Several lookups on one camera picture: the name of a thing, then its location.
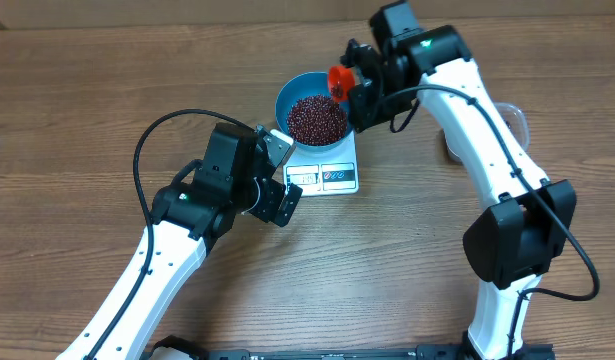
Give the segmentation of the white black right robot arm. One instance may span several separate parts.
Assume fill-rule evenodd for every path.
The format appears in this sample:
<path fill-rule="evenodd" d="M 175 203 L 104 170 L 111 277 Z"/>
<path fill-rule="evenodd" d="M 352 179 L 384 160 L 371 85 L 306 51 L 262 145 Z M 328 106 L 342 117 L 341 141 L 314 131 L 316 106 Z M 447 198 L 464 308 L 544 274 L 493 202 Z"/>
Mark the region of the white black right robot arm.
<path fill-rule="evenodd" d="M 496 109 L 457 30 L 420 27 L 404 1 L 369 21 L 373 45 L 350 41 L 340 61 L 356 74 L 344 88 L 354 130 L 426 109 L 470 175 L 481 215 L 463 236 L 479 279 L 474 319 L 459 359 L 551 359 L 548 345 L 523 342 L 531 290 L 565 245 L 576 206 L 567 181 L 552 182 Z"/>

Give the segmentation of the red plastic scoop blue handle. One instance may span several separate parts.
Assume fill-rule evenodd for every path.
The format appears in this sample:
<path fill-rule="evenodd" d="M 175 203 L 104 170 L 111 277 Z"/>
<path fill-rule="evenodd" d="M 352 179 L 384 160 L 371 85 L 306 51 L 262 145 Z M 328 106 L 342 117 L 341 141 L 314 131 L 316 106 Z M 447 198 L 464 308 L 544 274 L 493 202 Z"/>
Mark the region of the red plastic scoop blue handle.
<path fill-rule="evenodd" d="M 356 78 L 350 68 L 343 65 L 332 66 L 327 74 L 329 93 L 335 102 L 348 100 L 348 92 L 356 86 Z"/>

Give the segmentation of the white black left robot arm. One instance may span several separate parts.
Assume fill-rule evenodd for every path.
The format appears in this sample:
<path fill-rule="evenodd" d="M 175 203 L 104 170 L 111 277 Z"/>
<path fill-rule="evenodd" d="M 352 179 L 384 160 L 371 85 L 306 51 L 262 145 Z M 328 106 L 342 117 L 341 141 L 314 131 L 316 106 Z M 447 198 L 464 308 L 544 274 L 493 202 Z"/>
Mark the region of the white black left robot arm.
<path fill-rule="evenodd" d="M 263 126 L 220 123 L 193 179 L 159 190 L 150 225 L 128 266 L 63 359 L 137 359 L 182 285 L 201 266 L 237 215 L 285 226 L 301 189 L 274 180 L 294 141 Z"/>

